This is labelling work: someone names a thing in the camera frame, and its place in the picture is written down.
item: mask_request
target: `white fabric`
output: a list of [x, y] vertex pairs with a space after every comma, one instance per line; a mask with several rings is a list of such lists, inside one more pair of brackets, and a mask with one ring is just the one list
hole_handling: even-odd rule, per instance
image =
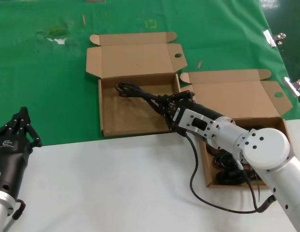
[[[189, 189], [194, 165], [189, 142], [174, 133], [37, 148], [19, 194], [27, 207], [10, 232], [295, 231], [278, 203], [252, 215], [201, 203]], [[217, 205], [253, 209], [247, 189], [206, 188], [201, 160], [194, 187]], [[260, 202], [270, 195], [261, 191]]]

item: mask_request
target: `robotic arm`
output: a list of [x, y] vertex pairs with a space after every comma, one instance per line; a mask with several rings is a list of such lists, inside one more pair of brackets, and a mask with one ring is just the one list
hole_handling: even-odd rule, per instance
[[[30, 142], [27, 133], [33, 139]], [[25, 204], [19, 200], [23, 173], [34, 147], [41, 147], [38, 134], [30, 125], [28, 109], [22, 107], [11, 121], [0, 128], [0, 232], [7, 231], [22, 215]], [[21, 206], [14, 212], [16, 202]], [[7, 216], [11, 220], [5, 226]]]
[[189, 132], [213, 148], [226, 150], [239, 169], [243, 169], [241, 163], [249, 163], [300, 232], [300, 161], [282, 132], [272, 128], [245, 130], [233, 119], [195, 103], [190, 91], [154, 96], [130, 83], [119, 83], [115, 88], [121, 97], [145, 99], [165, 117], [170, 131], [182, 136]]

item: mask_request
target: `white robotic arm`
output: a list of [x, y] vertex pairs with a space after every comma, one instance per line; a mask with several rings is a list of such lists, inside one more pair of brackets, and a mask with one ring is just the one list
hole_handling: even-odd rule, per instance
[[272, 128], [247, 131], [226, 116], [212, 120], [189, 109], [177, 111], [173, 120], [179, 127], [228, 151], [236, 160], [248, 162], [300, 232], [300, 161], [282, 132]]
[[[272, 128], [247, 131], [238, 127], [233, 119], [195, 103], [194, 93], [191, 91], [155, 96], [145, 93], [133, 83], [125, 82], [118, 83], [115, 89], [121, 97], [146, 100], [158, 114], [164, 116], [170, 131], [187, 137], [191, 144], [186, 132], [206, 140], [213, 148], [231, 153], [240, 170], [243, 169], [241, 163], [249, 163], [271, 189], [296, 230], [300, 232], [300, 162], [282, 132]], [[193, 149], [197, 164], [196, 149]], [[255, 206], [255, 211], [240, 212], [213, 205], [201, 199], [194, 191], [193, 194], [204, 203], [234, 213], [263, 212], [275, 201], [270, 196], [260, 208]]]

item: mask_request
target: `cardboard box flap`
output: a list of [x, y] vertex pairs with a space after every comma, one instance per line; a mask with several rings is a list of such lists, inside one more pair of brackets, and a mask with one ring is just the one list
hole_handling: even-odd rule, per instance
[[[152, 33], [141, 35], [144, 42], [147, 42], [149, 36], [149, 38], [157, 38], [156, 41], [162, 43], [149, 41], [150, 44], [88, 48], [86, 71], [100, 78], [174, 73], [185, 67], [187, 62], [180, 44], [165, 43], [168, 41], [166, 34], [169, 33], [154, 33], [156, 36], [152, 36]], [[123, 41], [139, 38], [139, 34], [129, 34], [128, 38], [125, 36]]]
[[279, 83], [276, 81], [262, 81], [261, 84], [280, 116], [293, 108]]
[[292, 105], [277, 82], [260, 81], [270, 76], [268, 70], [239, 70], [182, 73], [180, 79], [192, 83], [197, 103], [233, 119], [279, 117]]
[[166, 44], [177, 38], [174, 32], [91, 35], [90, 41], [100, 46]]
[[101, 76], [101, 47], [87, 49], [86, 72], [95, 76]]
[[271, 76], [266, 69], [228, 70], [209, 72], [190, 72], [180, 76], [182, 82], [191, 84], [239, 82], [239, 81], [260, 81]]

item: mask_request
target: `cardboard box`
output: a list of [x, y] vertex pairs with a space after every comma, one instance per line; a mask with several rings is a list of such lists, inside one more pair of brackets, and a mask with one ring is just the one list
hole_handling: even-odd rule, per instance
[[[276, 81], [266, 81], [270, 76], [268, 70], [182, 73], [180, 79], [192, 85], [181, 91], [193, 91], [197, 103], [234, 119], [240, 127], [275, 128], [289, 139], [281, 116], [292, 104]], [[213, 156], [207, 153], [204, 142], [200, 142], [200, 148], [206, 185], [220, 186], [215, 176], [221, 170], [213, 166]]]
[[91, 35], [86, 71], [99, 77], [100, 127], [105, 137], [168, 132], [163, 116], [139, 98], [122, 98], [114, 88], [132, 82], [154, 95], [180, 92], [176, 71], [187, 65], [173, 32]]

